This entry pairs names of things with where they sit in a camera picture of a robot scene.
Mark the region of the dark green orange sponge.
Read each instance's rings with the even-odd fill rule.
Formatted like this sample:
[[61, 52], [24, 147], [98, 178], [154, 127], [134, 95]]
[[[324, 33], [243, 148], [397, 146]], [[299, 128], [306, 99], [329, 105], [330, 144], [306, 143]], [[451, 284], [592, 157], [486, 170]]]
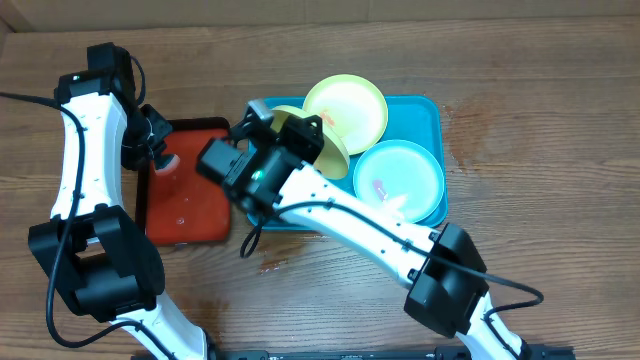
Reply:
[[180, 163], [180, 158], [175, 154], [162, 155], [155, 161], [155, 172], [157, 174], [169, 174], [174, 171]]

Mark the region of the yellow-green plate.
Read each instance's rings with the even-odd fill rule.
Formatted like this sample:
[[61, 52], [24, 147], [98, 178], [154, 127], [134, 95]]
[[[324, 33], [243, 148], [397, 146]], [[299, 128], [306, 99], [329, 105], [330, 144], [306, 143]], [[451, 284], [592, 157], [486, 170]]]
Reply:
[[303, 109], [319, 115], [350, 155], [374, 146], [386, 131], [389, 109], [371, 81], [352, 74], [329, 76], [307, 93]]
[[[272, 109], [272, 112], [274, 114], [274, 120], [271, 128], [276, 132], [281, 130], [285, 120], [290, 115], [302, 119], [312, 116], [312, 113], [290, 105], [276, 106]], [[313, 166], [319, 170], [325, 178], [339, 180], [348, 174], [350, 157], [341, 138], [333, 131], [330, 124], [324, 118], [321, 118], [321, 120], [324, 146], [313, 163]]]

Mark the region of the yellow-green plate top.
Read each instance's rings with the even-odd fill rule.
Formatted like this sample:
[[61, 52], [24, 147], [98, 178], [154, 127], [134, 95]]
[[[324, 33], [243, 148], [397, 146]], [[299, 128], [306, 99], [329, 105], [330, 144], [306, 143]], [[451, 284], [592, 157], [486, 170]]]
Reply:
[[319, 115], [350, 155], [374, 146], [386, 131], [389, 109], [371, 81], [352, 74], [329, 76], [307, 93], [303, 109]]

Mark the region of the light blue plate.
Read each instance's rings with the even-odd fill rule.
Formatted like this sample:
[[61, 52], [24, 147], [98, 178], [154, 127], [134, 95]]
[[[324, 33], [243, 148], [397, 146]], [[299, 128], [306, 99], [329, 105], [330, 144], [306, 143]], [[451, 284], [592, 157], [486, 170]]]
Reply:
[[434, 155], [407, 140], [387, 140], [367, 150], [356, 163], [353, 186], [362, 202], [411, 223], [434, 213], [445, 190]]

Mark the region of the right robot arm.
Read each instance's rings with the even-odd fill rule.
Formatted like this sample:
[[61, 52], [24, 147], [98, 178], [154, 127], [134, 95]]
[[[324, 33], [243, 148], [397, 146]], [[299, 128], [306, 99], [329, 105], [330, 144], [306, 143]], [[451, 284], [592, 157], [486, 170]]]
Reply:
[[457, 337], [474, 359], [529, 359], [533, 352], [493, 308], [494, 277], [470, 235], [396, 220], [344, 192], [316, 170], [323, 139], [317, 115], [287, 115], [280, 129], [261, 100], [249, 102], [228, 137], [207, 143], [196, 170], [262, 222], [280, 218], [327, 234], [374, 261], [408, 294], [405, 312]]

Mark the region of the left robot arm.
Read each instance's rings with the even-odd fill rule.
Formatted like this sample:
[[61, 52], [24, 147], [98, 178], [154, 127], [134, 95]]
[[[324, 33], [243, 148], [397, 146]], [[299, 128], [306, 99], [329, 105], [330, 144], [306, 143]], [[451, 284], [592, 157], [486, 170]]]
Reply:
[[208, 334], [169, 297], [157, 248], [123, 208], [121, 171], [169, 165], [172, 127], [143, 102], [133, 75], [139, 63], [127, 50], [91, 46], [87, 62], [62, 76], [47, 102], [63, 118], [63, 169], [50, 219], [30, 228], [28, 246], [49, 279], [48, 330], [65, 347], [86, 344], [57, 332], [59, 296], [73, 314], [127, 331], [157, 359], [212, 359]]

